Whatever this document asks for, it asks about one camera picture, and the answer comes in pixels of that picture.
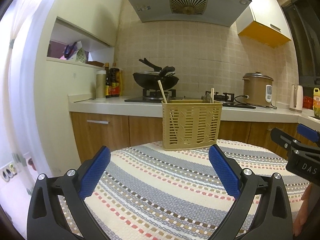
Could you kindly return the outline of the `person's right hand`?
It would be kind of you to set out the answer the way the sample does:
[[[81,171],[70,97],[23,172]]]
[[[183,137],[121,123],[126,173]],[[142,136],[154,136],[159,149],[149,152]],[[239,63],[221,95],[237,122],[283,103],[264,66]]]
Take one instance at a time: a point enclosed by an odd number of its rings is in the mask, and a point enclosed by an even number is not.
[[[303,202],[300,210],[298,211],[298,215],[293,222],[293,235],[297,237],[303,228],[303,225],[306,223],[306,220],[309,216],[308,207],[309,207],[309,198],[314,184],[310,183],[308,187],[305,189],[301,201]]]

